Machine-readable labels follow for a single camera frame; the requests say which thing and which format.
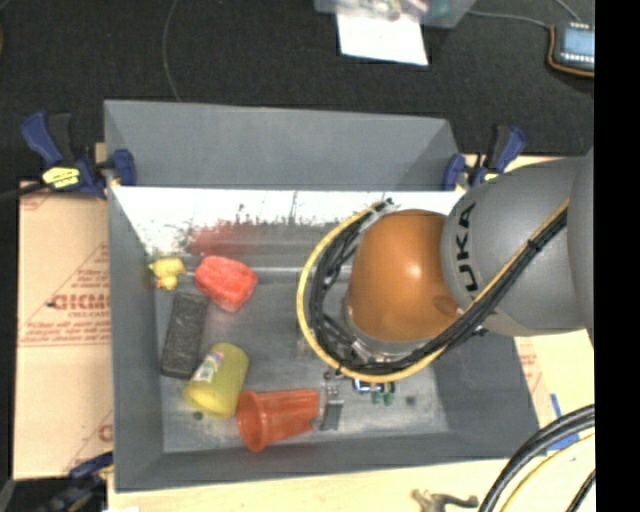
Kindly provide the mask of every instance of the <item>yellow cup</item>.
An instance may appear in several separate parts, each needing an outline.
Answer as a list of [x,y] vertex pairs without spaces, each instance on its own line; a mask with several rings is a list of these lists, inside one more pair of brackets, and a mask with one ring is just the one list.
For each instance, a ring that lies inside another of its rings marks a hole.
[[249,368],[249,357],[231,343],[216,343],[184,388],[193,408],[214,416],[233,416]]

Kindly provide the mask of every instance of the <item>paper note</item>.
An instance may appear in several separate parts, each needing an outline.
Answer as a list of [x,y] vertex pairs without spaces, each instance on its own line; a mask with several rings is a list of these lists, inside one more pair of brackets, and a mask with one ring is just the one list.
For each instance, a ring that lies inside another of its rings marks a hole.
[[337,13],[340,50],[345,55],[427,66],[420,23],[403,15],[388,20]]

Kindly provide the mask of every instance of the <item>yellow toy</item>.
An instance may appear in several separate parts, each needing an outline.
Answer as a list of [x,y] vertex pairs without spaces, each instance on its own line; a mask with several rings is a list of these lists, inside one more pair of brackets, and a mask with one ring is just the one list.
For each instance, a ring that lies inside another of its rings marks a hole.
[[184,263],[180,258],[160,258],[149,265],[158,278],[156,286],[165,290],[173,290],[178,286],[178,276],[186,274]]

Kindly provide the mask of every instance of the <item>red plastic cup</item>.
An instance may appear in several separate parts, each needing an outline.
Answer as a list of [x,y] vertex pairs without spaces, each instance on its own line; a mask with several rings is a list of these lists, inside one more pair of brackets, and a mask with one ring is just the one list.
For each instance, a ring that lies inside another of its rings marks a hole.
[[261,452],[271,443],[311,430],[319,402],[315,389],[266,393],[244,390],[236,408],[240,435],[249,450]]

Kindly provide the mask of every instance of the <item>red sponge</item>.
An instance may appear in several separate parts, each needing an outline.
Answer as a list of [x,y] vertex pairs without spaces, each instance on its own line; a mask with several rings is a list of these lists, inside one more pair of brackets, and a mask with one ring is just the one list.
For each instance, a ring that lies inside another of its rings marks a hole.
[[195,271],[194,283],[211,302],[235,313],[253,294],[258,276],[240,261],[207,256]]

